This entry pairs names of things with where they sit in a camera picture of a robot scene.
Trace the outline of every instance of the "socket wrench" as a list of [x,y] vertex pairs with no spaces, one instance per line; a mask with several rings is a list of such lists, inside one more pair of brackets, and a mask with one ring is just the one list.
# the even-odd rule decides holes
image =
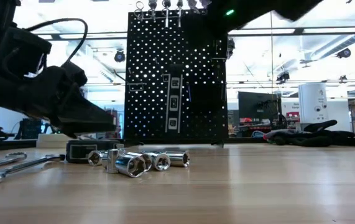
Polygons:
[[41,163],[44,162],[48,162],[48,161],[63,161],[65,159],[65,155],[46,155],[45,157],[41,158],[41,159],[36,159],[34,161],[29,161],[29,162],[25,162],[23,164],[18,164],[12,167],[7,167],[3,170],[0,170],[0,182],[2,182],[4,180],[4,178],[6,178],[6,175],[8,174],[13,174],[15,172],[18,172],[20,170],[24,170],[26,168],[30,168],[36,165],[39,165]]
[[140,156],[145,161],[144,172],[147,172],[148,170],[151,170],[151,168],[152,168],[152,158],[151,158],[151,156],[149,154],[147,154],[147,153],[135,153],[135,152],[128,152],[127,154],[131,155],[131,156]]
[[152,167],[157,171],[165,171],[170,167],[170,158],[164,152],[143,152],[151,156]]
[[26,158],[27,158],[27,154],[25,152],[9,153],[6,155],[6,159],[0,160],[0,166],[4,166],[12,162],[23,161]]
[[145,160],[141,156],[121,154],[114,164],[119,173],[133,178],[140,177],[145,170]]
[[107,173],[109,173],[109,174],[119,173],[118,168],[115,165],[115,162],[117,161],[119,156],[121,156],[125,153],[126,153],[125,149],[110,149],[110,150],[108,150],[107,166],[105,167],[107,170]]
[[188,167],[190,165],[190,153],[188,151],[166,150],[166,151],[144,151],[144,152],[165,153],[170,158],[170,166]]
[[88,155],[88,162],[91,166],[101,166],[108,160],[108,151],[91,151]]

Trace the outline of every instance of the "black robotic arm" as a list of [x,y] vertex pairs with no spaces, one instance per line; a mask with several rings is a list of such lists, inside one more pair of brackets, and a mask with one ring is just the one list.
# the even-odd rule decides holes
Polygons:
[[[56,22],[81,21],[59,19],[27,29],[12,22],[19,0],[0,0],[0,106],[38,119],[44,119],[72,138],[76,133],[113,131],[112,115],[85,99],[80,91],[87,78],[70,59],[61,67],[47,67],[46,56],[51,43],[31,33],[32,30]],[[34,78],[25,74],[37,73]]]

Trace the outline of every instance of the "hanging tool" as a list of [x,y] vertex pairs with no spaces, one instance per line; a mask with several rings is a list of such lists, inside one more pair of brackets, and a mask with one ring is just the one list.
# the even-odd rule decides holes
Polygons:
[[149,11],[151,11],[152,19],[155,21],[155,19],[156,19],[156,17],[155,17],[155,9],[158,6],[157,0],[149,0],[148,6],[150,7]]
[[184,3],[183,0],[178,0],[177,7],[178,7],[178,28],[182,27],[182,7]]
[[170,2],[170,0],[164,0],[162,1],[162,5],[165,7],[163,11],[166,11],[166,19],[165,19],[165,28],[169,28],[169,8],[172,5],[172,3]]
[[198,8],[196,7],[196,5],[198,4],[198,2],[196,0],[187,0],[187,2],[188,2],[188,6],[190,7],[190,9],[194,10],[194,12],[197,14],[200,13]]
[[138,18],[138,20],[142,21],[144,18],[144,3],[142,1],[136,2],[136,10],[134,11],[134,15]]

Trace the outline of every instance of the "wrench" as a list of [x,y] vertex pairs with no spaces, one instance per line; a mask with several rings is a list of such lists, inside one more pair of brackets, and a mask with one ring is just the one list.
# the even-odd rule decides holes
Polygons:
[[6,159],[0,160],[0,166],[10,164],[12,162],[23,161],[27,158],[27,154],[25,152],[13,152],[6,155]]
[[4,178],[6,177],[7,174],[13,174],[15,172],[18,172],[20,170],[24,170],[26,168],[30,168],[33,166],[36,166],[38,164],[44,163],[44,162],[48,162],[48,161],[55,161],[55,162],[59,162],[59,161],[63,161],[65,159],[65,155],[46,155],[45,157],[41,158],[41,159],[36,159],[34,161],[29,161],[29,162],[25,162],[23,164],[18,164],[12,167],[7,167],[3,170],[0,170],[0,182],[2,182],[4,180]]

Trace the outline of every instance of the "camera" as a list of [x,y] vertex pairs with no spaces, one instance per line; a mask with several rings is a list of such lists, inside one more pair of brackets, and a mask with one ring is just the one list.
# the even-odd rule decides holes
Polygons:
[[350,56],[351,56],[351,50],[350,49],[344,49],[344,50],[340,51],[337,54],[338,58],[348,58]]
[[115,61],[116,62],[124,62],[126,60],[126,56],[123,50],[118,50],[115,54]]

